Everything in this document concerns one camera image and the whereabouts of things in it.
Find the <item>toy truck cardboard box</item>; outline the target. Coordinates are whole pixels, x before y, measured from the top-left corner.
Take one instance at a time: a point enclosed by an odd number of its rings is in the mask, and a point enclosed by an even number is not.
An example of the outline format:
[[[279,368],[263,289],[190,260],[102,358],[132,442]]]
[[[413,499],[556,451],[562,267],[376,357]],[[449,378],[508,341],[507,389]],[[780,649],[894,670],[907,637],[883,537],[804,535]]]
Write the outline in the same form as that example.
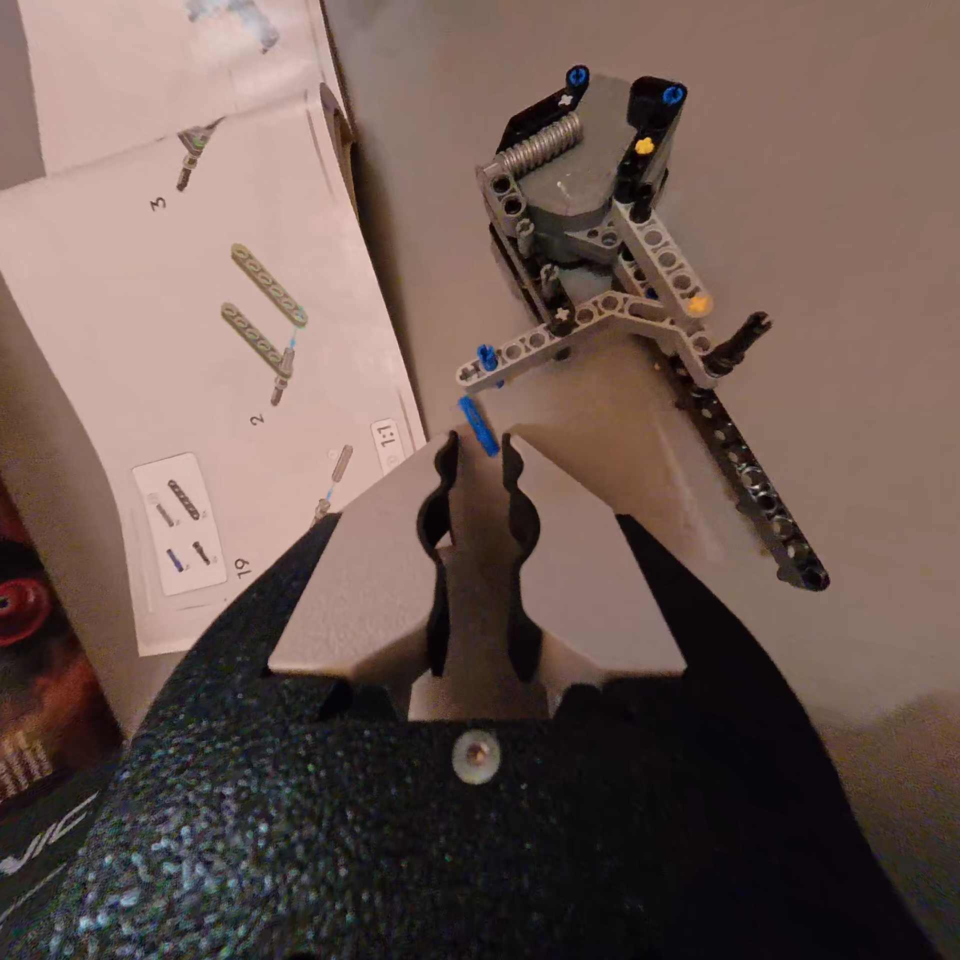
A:
[[[2,922],[82,845],[122,733],[6,487],[1,487]]]

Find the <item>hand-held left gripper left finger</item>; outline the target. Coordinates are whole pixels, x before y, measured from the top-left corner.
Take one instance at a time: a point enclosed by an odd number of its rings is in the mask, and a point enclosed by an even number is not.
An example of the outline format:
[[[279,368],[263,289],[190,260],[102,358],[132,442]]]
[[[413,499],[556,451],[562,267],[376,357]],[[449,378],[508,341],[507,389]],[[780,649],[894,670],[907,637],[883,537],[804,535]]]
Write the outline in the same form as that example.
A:
[[[450,644],[450,492],[460,438],[431,440],[338,515],[270,672],[382,687],[442,676]]]

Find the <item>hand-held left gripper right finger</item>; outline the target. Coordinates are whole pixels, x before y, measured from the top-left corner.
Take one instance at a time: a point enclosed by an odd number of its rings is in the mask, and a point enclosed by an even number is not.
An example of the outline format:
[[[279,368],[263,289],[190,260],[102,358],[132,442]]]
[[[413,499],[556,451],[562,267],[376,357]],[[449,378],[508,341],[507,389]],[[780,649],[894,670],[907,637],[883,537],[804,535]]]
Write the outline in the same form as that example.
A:
[[[687,666],[614,510],[516,434],[501,444],[510,567],[507,652],[547,694]]]

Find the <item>grey desk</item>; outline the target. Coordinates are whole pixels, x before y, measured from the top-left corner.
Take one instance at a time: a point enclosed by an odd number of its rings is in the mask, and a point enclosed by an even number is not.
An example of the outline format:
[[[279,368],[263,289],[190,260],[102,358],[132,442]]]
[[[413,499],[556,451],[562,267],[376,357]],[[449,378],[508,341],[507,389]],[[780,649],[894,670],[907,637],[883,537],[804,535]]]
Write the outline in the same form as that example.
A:
[[[428,433],[452,366],[521,329],[474,164],[572,62],[690,84],[665,219],[728,333],[722,388],[833,577],[775,584],[638,345],[484,400],[745,619],[870,843],[958,958],[958,2],[325,2],[370,255]]]

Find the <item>small blue toy pin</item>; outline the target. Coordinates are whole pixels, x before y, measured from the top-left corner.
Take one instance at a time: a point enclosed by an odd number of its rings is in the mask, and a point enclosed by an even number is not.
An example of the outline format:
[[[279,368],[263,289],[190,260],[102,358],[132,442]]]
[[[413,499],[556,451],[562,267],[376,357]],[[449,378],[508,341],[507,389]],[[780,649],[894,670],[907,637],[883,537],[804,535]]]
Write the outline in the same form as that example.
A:
[[[471,396],[463,395],[458,399],[458,407],[486,456],[497,457],[500,452],[498,435],[489,425],[478,403]]]

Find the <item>white instruction booklet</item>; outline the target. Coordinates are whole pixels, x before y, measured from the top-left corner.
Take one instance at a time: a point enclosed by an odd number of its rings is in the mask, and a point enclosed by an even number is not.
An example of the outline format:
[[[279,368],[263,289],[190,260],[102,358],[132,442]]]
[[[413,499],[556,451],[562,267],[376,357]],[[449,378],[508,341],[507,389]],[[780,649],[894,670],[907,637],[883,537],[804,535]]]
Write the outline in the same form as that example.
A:
[[[185,651],[426,442],[326,13],[14,9],[42,174],[2,191],[2,279],[110,487],[138,652]]]

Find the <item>grey black toy brick assembly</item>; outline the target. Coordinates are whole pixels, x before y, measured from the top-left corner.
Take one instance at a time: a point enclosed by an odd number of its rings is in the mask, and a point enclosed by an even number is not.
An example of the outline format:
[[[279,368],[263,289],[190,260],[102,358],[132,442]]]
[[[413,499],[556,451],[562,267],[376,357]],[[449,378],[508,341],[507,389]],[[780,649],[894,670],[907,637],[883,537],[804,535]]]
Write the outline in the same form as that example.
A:
[[[831,577],[716,389],[773,327],[755,311],[726,340],[714,296],[656,211],[689,89],[571,66],[563,87],[515,114],[476,169],[488,230],[533,325],[459,366],[475,397],[567,358],[600,333],[644,341],[774,559],[780,581],[822,593]]]

